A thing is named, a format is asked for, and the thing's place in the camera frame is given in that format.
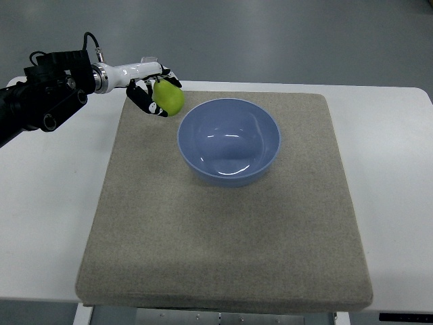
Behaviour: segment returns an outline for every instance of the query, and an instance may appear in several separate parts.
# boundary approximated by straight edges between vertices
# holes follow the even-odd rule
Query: bowl rim
[[[275,151],[275,153],[274,153],[272,159],[271,159],[271,160],[270,160],[270,161],[269,161],[265,166],[261,167],[261,168],[258,169],[258,170],[255,170],[254,172],[247,173],[247,174],[243,174],[243,175],[239,175],[239,176],[232,176],[232,175],[221,175],[221,176],[220,176],[220,175],[215,175],[215,174],[208,173],[208,172],[203,171],[202,169],[196,167],[196,166],[195,166],[192,162],[190,162],[189,159],[184,155],[184,153],[183,153],[183,151],[182,151],[181,144],[180,144],[180,142],[179,142],[179,133],[180,133],[180,131],[181,131],[183,121],[184,121],[184,120],[187,118],[187,116],[188,116],[192,111],[194,111],[196,108],[199,108],[200,106],[202,106],[202,105],[204,105],[204,104],[207,104],[207,103],[209,103],[209,102],[217,102],[217,101],[220,101],[220,100],[233,100],[233,101],[240,101],[240,102],[246,102],[246,103],[249,103],[249,104],[251,104],[251,105],[253,105],[253,106],[256,106],[257,108],[261,109],[263,112],[266,113],[267,116],[269,116],[269,117],[271,118],[271,120],[273,121],[273,124],[274,124],[275,127],[277,128],[277,132],[278,132],[278,147],[277,147],[277,150]],[[267,169],[267,168],[269,167],[270,164],[273,163],[273,161],[277,158],[277,156],[278,156],[278,154],[279,154],[279,151],[280,151],[280,149],[281,149],[281,131],[280,131],[280,129],[279,129],[279,126],[278,126],[278,124],[277,124],[277,121],[276,121],[276,120],[273,118],[273,116],[272,116],[271,114],[269,114],[269,112],[268,112],[267,110],[265,110],[263,107],[261,107],[261,106],[255,104],[255,103],[253,103],[253,102],[250,102],[249,100],[242,100],[242,99],[240,99],[240,98],[234,98],[234,97],[215,98],[215,99],[213,99],[213,100],[207,100],[207,101],[205,101],[205,102],[202,102],[201,104],[198,104],[197,106],[193,107],[193,108],[192,108],[192,109],[191,109],[191,110],[190,110],[190,111],[189,111],[189,112],[188,112],[188,113],[187,113],[187,114],[182,118],[182,121],[181,121],[181,123],[179,124],[179,128],[177,129],[177,147],[179,148],[179,151],[181,152],[181,155],[182,155],[183,159],[187,162],[187,164],[188,164],[190,167],[192,167],[193,169],[195,169],[197,172],[199,172],[199,173],[201,173],[201,174],[204,174],[204,175],[207,175],[207,176],[210,176],[210,177],[213,177],[213,178],[215,178],[215,179],[239,180],[239,179],[243,179],[243,178],[251,177],[251,176],[253,176],[253,175],[256,175],[256,174],[258,174],[258,173],[261,173],[262,171],[264,171],[265,169]]]

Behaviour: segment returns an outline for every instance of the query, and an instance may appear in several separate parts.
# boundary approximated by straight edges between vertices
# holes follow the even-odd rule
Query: felt pad
[[[186,112],[225,97],[258,104],[281,129],[279,156],[242,188],[199,180],[177,147]],[[186,91],[169,118],[126,100],[76,293],[86,305],[243,313],[367,307],[371,282],[325,98]]]

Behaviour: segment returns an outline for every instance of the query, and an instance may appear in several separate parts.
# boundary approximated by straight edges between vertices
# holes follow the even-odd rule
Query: plastic bowl
[[[263,108],[246,100],[221,98],[186,114],[177,143],[199,178],[215,186],[238,187],[256,181],[271,166],[281,133]]]

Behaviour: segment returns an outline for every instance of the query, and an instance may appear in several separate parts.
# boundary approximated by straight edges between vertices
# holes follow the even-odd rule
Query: robotic arm
[[[95,41],[98,63],[90,63],[87,36]],[[37,56],[37,64],[32,60],[35,54],[41,54]],[[89,32],[85,33],[80,51],[36,51],[30,55],[30,61],[33,66],[24,69],[25,83],[0,89],[0,148],[23,131],[54,131],[87,103],[87,95],[91,93],[126,88],[128,97],[144,112],[168,116],[152,100],[151,80],[162,78],[182,87],[171,70],[155,58],[108,66],[96,38]],[[147,93],[136,85],[139,80],[145,81]]]

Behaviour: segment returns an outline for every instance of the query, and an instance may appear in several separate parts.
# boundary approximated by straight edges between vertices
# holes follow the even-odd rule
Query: gray floor
[[[427,0],[15,0],[3,1],[0,29],[0,85],[32,51],[80,49],[91,31],[108,64],[158,56],[181,80],[419,87],[433,99]],[[72,323],[68,306],[55,324]],[[1,302],[0,324],[46,313]]]

